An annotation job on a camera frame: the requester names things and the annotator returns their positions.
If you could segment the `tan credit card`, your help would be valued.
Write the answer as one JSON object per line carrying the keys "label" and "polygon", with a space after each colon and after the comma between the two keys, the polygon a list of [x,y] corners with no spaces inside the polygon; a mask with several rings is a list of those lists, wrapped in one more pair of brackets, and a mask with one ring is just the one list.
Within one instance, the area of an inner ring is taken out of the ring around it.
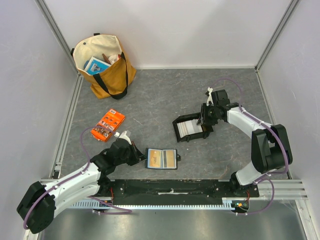
{"label": "tan credit card", "polygon": [[149,166],[151,168],[160,168],[161,167],[161,151],[151,149],[149,153]]}
{"label": "tan credit card", "polygon": [[167,169],[176,168],[176,153],[173,149],[167,149],[163,152],[163,166]]}

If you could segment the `black leather card holder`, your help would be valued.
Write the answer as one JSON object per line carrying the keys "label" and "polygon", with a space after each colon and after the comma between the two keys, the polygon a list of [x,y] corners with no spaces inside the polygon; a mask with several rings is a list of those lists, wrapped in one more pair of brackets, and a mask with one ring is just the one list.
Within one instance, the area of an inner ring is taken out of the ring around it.
{"label": "black leather card holder", "polygon": [[[161,151],[161,167],[160,168],[150,167],[150,150],[160,150]],[[165,168],[164,167],[163,152],[165,150],[175,150],[175,168]],[[181,156],[178,154],[178,151],[176,149],[147,148],[145,153],[146,153],[145,167],[147,169],[153,169],[153,170],[176,170],[178,168],[178,162],[181,160]]]}

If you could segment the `black plastic card tray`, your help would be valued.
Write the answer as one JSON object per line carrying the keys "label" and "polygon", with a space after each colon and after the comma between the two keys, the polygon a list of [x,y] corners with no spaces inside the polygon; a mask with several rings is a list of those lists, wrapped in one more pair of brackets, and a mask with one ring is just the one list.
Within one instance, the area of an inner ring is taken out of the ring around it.
{"label": "black plastic card tray", "polygon": [[214,129],[210,125],[197,125],[200,113],[181,115],[173,122],[173,129],[178,143],[196,139],[206,139]]}

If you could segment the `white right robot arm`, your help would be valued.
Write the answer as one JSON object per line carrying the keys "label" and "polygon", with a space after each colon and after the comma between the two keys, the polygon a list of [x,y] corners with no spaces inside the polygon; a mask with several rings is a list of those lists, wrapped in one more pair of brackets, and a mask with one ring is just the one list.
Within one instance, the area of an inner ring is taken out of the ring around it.
{"label": "white right robot arm", "polygon": [[224,89],[214,91],[209,87],[205,95],[207,102],[201,106],[199,125],[214,126],[222,120],[251,140],[251,162],[230,177],[229,191],[233,196],[242,196],[248,185],[258,184],[266,176],[288,172],[293,156],[282,124],[272,125],[258,119],[237,102],[232,103]]}

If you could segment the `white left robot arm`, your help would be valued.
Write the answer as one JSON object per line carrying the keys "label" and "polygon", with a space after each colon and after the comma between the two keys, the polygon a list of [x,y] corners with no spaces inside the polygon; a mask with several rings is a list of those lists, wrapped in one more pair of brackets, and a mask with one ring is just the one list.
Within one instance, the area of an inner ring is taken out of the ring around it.
{"label": "white left robot arm", "polygon": [[111,187],[108,176],[117,166],[133,166],[146,158],[134,142],[118,138],[109,148],[67,176],[47,184],[34,182],[16,209],[23,219],[24,229],[37,234],[74,203],[95,195],[106,196]]}

